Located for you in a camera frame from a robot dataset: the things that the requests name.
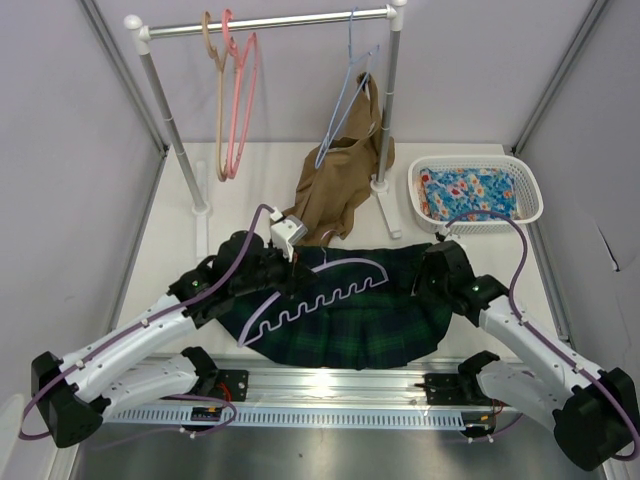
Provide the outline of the green plaid skirt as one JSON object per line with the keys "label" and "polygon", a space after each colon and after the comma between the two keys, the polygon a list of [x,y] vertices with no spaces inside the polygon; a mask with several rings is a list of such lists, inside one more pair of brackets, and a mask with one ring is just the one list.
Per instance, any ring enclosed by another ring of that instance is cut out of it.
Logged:
{"label": "green plaid skirt", "polygon": [[[445,305],[430,304],[412,295],[427,247],[415,244],[398,249],[300,248],[299,259],[308,267],[322,264],[323,253],[327,261],[362,257],[383,265],[390,280],[287,323],[248,347],[279,364],[355,370],[403,367],[435,352],[453,313]],[[340,266],[319,273],[317,281],[295,297],[280,297],[261,320],[274,323],[282,310],[294,313],[300,301],[312,302],[320,293],[329,295],[338,287],[345,290],[350,283],[361,284],[366,276],[381,278],[375,268],[366,265]],[[265,290],[238,299],[228,313],[220,316],[220,323],[238,340],[249,316],[272,294]]]}

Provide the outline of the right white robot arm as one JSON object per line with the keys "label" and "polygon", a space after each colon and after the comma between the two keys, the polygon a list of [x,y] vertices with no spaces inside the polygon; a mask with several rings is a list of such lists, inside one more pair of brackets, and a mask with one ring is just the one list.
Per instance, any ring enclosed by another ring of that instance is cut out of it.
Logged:
{"label": "right white robot arm", "polygon": [[632,378],[606,371],[543,331],[518,310],[511,290],[491,275],[473,272],[455,241],[423,254],[413,287],[429,306],[448,307],[508,347],[519,371],[483,351],[461,364],[458,395],[468,403],[485,397],[516,408],[549,430],[577,467],[593,471],[615,459],[639,456],[639,405]]}

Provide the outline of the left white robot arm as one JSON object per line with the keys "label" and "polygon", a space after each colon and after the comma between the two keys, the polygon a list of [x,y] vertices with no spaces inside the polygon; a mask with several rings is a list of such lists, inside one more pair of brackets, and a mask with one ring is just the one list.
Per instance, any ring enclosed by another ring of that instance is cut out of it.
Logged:
{"label": "left white robot arm", "polygon": [[201,348],[190,348],[161,367],[131,369],[159,347],[229,312],[240,297],[268,289],[292,296],[306,287],[315,275],[295,250],[305,234],[305,227],[292,220],[272,225],[269,241],[238,231],[125,326],[63,357],[49,351],[37,356],[31,363],[29,405],[38,409],[46,436],[67,448],[122,410],[186,393],[209,398],[217,371]]}

